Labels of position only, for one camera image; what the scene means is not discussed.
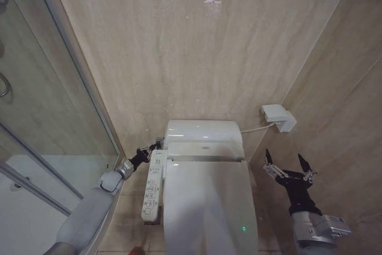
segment remote control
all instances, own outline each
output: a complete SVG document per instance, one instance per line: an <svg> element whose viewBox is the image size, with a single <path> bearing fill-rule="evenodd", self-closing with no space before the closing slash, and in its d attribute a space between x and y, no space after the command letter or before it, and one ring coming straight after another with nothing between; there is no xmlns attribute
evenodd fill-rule
<svg viewBox="0 0 382 255"><path fill-rule="evenodd" d="M158 217L159 196L162 187L162 169L167 160L167 150L153 150L151 153L149 175L147 177L146 190L141 217L145 222L154 222Z"/></svg>

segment white electrical outlet box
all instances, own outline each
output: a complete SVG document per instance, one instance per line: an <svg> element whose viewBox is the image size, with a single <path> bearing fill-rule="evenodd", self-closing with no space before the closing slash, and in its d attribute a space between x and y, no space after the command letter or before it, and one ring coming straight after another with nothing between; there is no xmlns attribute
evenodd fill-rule
<svg viewBox="0 0 382 255"><path fill-rule="evenodd" d="M281 133L289 132L296 125L294 116L281 105L262 105L261 111L267 122L275 122Z"/></svg>
<svg viewBox="0 0 382 255"><path fill-rule="evenodd" d="M276 123L276 126L279 129L280 133L287 133L291 131L297 123L294 116L289 111L287 111L287 113L289 115L289 120Z"/></svg>
<svg viewBox="0 0 382 255"><path fill-rule="evenodd" d="M279 122L289 120L287 110L281 105L262 105L261 111L267 122Z"/></svg>

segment toilet lid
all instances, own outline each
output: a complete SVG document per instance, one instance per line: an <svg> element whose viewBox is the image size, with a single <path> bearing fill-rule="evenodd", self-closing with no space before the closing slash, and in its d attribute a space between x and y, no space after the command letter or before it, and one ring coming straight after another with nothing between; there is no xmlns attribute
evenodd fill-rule
<svg viewBox="0 0 382 255"><path fill-rule="evenodd" d="M257 254L247 162L167 161L168 255Z"/></svg>

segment shower enclosure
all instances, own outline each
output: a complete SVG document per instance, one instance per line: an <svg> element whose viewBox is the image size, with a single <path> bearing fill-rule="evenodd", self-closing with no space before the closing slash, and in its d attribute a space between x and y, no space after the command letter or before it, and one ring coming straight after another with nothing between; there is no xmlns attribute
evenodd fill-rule
<svg viewBox="0 0 382 255"><path fill-rule="evenodd" d="M0 0L0 250L39 255L120 155L46 0Z"/></svg>

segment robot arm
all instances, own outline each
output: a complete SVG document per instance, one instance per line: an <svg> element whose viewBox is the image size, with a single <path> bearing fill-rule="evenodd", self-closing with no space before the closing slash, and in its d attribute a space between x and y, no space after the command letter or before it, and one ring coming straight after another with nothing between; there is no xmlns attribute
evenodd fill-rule
<svg viewBox="0 0 382 255"><path fill-rule="evenodd" d="M266 150L263 168L277 183L285 187L288 193L291 203L289 213L293 218L298 253L300 255L335 254L335 239L350 235L350 228L341 217L322 215L308 193L316 173L300 154L298 159L304 173L281 170L273 165L270 153Z"/></svg>
<svg viewBox="0 0 382 255"><path fill-rule="evenodd" d="M57 233L56 243L44 255L78 255L84 250L104 220L114 196L124 181L142 162L149 162L152 150L159 149L160 141L146 148L137 149L137 154L114 171L104 173L96 188L92 188L65 220Z"/></svg>

